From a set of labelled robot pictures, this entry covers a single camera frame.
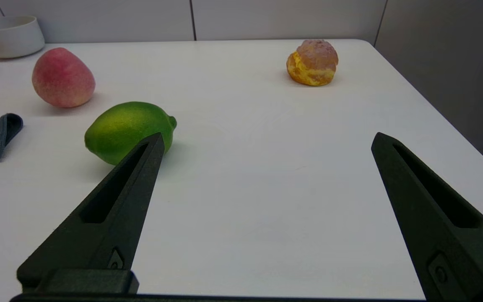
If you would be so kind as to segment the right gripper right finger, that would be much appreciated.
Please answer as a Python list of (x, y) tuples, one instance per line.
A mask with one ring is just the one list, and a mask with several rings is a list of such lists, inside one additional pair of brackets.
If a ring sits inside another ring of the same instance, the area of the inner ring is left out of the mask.
[(483, 302), (481, 212), (397, 139), (371, 151), (426, 300)]

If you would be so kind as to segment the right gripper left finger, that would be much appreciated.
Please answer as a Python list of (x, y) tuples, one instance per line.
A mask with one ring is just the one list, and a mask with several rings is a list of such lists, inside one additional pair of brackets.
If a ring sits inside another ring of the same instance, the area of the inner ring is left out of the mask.
[(19, 266), (24, 294), (136, 294), (132, 263), (164, 155), (141, 140)]

